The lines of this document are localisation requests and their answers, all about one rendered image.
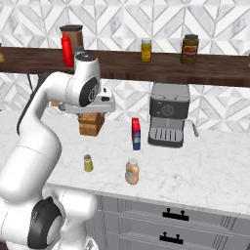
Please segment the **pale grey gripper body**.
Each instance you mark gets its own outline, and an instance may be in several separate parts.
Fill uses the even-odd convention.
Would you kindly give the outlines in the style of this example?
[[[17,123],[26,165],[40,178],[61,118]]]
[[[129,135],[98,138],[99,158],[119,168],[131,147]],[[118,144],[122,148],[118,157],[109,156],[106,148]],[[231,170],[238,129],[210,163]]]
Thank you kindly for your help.
[[[115,111],[115,100],[109,97],[96,98],[92,103],[85,107],[74,106],[71,104],[60,104],[59,110],[65,111],[67,113],[106,113]]]

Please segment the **olive shaker with brown cap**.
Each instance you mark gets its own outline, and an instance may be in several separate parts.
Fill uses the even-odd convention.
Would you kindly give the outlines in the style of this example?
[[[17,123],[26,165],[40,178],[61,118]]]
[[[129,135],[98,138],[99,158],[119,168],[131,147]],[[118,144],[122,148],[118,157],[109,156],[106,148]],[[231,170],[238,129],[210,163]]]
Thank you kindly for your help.
[[[84,170],[86,172],[92,172],[94,169],[93,162],[90,154],[84,156]]]

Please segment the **red ketchup bottle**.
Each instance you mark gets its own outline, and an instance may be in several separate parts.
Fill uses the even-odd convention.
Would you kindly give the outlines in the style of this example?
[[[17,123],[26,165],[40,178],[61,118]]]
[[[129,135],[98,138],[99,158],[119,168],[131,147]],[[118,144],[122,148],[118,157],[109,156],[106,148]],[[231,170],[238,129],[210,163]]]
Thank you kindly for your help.
[[[71,42],[65,32],[62,34],[61,43],[62,43],[62,56],[64,60],[64,65],[67,67],[73,67],[74,62],[71,49]]]

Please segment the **orange condiment bottle, white cap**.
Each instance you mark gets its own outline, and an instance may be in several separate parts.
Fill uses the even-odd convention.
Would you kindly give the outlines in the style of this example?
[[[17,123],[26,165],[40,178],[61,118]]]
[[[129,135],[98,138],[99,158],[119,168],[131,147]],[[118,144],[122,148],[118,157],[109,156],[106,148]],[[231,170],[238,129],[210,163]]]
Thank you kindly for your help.
[[[125,180],[130,185],[135,185],[139,181],[140,168],[135,158],[130,158],[126,164]]]

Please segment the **wooden knife block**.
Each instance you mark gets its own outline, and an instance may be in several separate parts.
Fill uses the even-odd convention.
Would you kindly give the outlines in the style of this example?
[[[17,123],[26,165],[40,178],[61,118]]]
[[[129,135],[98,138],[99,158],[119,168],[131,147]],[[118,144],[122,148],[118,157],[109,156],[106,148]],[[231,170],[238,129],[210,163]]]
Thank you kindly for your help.
[[[78,122],[81,135],[96,137],[104,125],[104,116],[100,112],[83,113]]]

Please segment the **red and blue box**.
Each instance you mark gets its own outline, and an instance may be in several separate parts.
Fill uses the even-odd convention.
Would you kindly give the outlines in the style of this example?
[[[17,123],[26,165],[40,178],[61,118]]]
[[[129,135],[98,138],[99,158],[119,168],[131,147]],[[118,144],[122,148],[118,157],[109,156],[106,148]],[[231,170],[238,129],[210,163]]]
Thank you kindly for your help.
[[[141,125],[138,118],[132,118],[132,143],[133,150],[141,149]]]

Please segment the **brown canister with dark lid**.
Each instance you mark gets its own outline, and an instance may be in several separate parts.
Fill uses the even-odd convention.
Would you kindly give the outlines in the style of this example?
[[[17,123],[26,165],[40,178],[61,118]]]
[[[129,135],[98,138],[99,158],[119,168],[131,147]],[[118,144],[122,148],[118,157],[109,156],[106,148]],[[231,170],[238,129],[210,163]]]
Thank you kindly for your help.
[[[81,24],[68,24],[60,27],[61,32],[65,32],[71,42],[72,53],[76,52],[78,46],[83,45]]]

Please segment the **yellow jar with pale lid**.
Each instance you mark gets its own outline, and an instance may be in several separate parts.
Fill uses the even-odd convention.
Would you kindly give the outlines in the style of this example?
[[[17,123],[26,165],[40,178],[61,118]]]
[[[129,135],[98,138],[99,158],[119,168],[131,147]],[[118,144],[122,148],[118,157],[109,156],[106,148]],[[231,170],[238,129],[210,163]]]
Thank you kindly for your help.
[[[151,40],[143,39],[141,45],[141,61],[148,63],[151,60]]]

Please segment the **grey coffee machine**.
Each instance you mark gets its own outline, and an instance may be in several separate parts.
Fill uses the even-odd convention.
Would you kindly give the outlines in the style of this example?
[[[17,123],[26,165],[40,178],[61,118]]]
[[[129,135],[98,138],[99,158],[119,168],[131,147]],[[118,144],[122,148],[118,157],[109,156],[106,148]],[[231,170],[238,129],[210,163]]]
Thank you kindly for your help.
[[[189,103],[188,84],[154,83],[147,141],[153,146],[182,147]]]

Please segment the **olive jar with dark lid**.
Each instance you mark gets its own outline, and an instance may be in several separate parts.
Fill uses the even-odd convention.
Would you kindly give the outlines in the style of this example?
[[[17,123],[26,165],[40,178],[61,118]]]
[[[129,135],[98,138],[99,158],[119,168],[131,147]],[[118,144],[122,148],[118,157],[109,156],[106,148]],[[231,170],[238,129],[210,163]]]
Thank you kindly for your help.
[[[181,63],[192,65],[196,62],[199,39],[196,34],[186,34],[183,39]]]

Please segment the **grey drawer front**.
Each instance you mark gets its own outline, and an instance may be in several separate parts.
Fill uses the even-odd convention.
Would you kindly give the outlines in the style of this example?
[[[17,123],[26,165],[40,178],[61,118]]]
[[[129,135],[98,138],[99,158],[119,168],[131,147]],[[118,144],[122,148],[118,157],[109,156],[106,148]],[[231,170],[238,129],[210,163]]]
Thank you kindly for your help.
[[[203,243],[183,244],[161,241],[158,236],[144,235],[135,232],[121,234],[106,234],[106,250],[250,250],[250,237],[222,236],[216,238],[208,245]]]
[[[171,205],[156,205],[108,196],[103,198],[103,207],[108,212],[149,219],[150,221],[173,226],[182,226],[188,229],[206,229],[213,232],[224,232],[225,234],[234,233],[250,236],[250,219],[240,219],[236,216],[216,215],[186,208],[176,208]],[[175,214],[179,214],[184,210],[185,214],[189,216],[188,222],[162,217],[162,212],[165,212],[167,208],[170,208],[170,212]]]

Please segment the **dark wooden wall shelf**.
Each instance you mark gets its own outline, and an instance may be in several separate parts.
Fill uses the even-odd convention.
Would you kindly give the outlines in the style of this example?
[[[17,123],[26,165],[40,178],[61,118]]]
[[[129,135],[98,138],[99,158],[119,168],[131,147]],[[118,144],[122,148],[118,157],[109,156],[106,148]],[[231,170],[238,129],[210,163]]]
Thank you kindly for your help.
[[[71,73],[60,49],[4,47],[0,72],[40,74],[47,70]],[[250,88],[245,56],[198,55],[196,64],[180,63],[179,54],[153,53],[142,62],[139,52],[89,51],[101,65],[101,77],[159,83],[188,83]]]

